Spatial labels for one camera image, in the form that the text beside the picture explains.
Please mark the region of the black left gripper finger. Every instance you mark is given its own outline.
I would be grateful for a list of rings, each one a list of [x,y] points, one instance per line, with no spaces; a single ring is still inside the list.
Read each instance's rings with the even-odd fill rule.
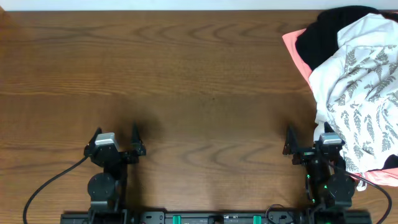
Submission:
[[[141,146],[142,141],[139,135],[139,130],[136,123],[132,125],[132,136],[131,136],[131,144],[134,146]]]
[[[101,133],[102,133],[102,129],[101,128],[97,128],[95,133],[94,133],[94,135],[93,135],[93,137],[90,139],[90,145],[95,143],[95,140],[96,140],[97,136],[99,134],[101,134]]]

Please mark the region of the white fern print cloth bag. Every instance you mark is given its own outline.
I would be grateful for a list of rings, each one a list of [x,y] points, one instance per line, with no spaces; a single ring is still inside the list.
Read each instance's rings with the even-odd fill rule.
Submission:
[[[397,46],[344,46],[309,76],[318,127],[328,123],[345,141],[346,170],[379,185],[397,186]]]

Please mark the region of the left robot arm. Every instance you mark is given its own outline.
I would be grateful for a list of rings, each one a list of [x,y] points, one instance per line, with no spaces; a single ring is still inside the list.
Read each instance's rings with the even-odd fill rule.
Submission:
[[[119,150],[114,133],[104,133],[98,128],[84,149],[84,156],[103,168],[88,182],[90,195],[88,224],[96,223],[139,223],[134,212],[126,206],[127,166],[137,164],[146,155],[138,128],[132,126],[130,145],[125,151]]]

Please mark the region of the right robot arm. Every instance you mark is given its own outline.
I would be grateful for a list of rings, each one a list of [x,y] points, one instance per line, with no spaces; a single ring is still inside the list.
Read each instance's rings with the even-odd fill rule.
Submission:
[[[352,206],[354,180],[344,173],[345,162],[340,156],[344,140],[325,125],[312,146],[300,146],[293,127],[287,128],[283,155],[292,156],[293,165],[307,171],[305,189],[313,206],[297,217],[298,223],[351,223],[348,209]]]

